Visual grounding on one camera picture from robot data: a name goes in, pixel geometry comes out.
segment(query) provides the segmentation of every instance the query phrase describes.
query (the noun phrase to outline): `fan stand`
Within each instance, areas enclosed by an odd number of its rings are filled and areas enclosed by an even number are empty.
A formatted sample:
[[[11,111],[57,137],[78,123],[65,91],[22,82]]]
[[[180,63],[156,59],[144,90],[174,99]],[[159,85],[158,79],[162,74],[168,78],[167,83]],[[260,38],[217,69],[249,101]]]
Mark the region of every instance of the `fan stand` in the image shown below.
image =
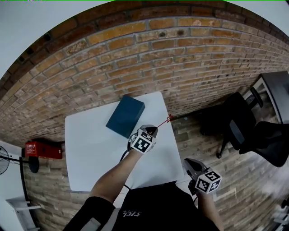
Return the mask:
[[[28,163],[31,172],[33,172],[33,173],[37,173],[37,172],[38,172],[38,169],[39,169],[39,160],[38,160],[37,157],[29,157],[28,161],[12,159],[12,158],[10,158],[10,157],[4,157],[4,156],[1,156],[1,158],[2,158],[2,159],[5,159],[5,160],[10,160],[10,161]]]

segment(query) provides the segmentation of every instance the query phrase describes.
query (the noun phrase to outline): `blue box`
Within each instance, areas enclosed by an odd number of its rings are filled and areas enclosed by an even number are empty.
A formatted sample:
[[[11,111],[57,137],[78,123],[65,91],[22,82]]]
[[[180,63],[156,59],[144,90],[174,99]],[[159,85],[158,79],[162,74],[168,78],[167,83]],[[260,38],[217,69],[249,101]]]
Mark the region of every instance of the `blue box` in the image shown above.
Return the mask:
[[[124,96],[107,122],[106,127],[129,138],[144,109],[145,104],[143,102]]]

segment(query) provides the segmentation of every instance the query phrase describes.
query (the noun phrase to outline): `red string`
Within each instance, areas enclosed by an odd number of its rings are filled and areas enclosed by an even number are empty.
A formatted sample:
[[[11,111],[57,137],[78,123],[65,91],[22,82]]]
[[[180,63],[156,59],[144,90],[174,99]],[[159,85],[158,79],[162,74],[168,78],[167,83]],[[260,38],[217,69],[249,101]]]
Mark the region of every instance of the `red string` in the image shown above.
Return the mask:
[[[172,118],[173,118],[173,116],[172,116],[171,114],[169,114],[168,117],[167,117],[167,120],[164,121],[163,123],[161,123],[158,127],[160,127],[161,125],[163,125],[165,122],[167,122],[167,123],[168,123],[168,122],[171,122],[171,121],[172,121],[172,120],[171,120]]]

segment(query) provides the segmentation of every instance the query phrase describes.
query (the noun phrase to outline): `black office chair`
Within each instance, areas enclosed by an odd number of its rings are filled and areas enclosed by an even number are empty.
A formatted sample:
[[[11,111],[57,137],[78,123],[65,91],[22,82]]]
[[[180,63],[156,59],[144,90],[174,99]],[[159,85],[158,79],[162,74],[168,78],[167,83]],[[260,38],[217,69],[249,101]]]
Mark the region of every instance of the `black office chair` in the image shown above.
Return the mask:
[[[255,127],[256,119],[251,109],[257,103],[260,107],[263,107],[263,101],[255,88],[251,88],[251,92],[254,100],[250,104],[247,104],[242,95],[236,92],[221,105],[224,140],[221,152],[217,153],[219,159],[222,157],[223,150],[229,141],[234,149],[239,150],[241,144],[250,136]]]
[[[282,167],[289,155],[289,124],[259,122],[241,145],[240,154],[256,152],[272,165]]]
[[[221,152],[227,142],[231,142],[239,154],[256,152],[276,167],[285,164],[289,155],[289,125],[273,124],[261,121],[256,126],[256,119],[251,109],[263,101],[254,88],[251,88],[254,100],[248,105],[240,93],[231,95],[222,105],[224,110],[224,141]]]

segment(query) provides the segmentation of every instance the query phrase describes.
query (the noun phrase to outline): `chair armrest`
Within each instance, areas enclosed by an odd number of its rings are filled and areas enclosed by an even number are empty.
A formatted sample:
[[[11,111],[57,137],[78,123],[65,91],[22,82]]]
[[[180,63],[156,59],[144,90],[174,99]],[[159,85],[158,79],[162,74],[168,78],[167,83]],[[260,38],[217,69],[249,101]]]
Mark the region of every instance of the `chair armrest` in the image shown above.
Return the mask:
[[[252,109],[257,103],[260,105],[260,107],[263,107],[263,101],[259,95],[259,93],[256,91],[255,88],[251,88],[250,89],[253,96],[254,96],[254,99],[253,101],[249,104],[249,107]]]

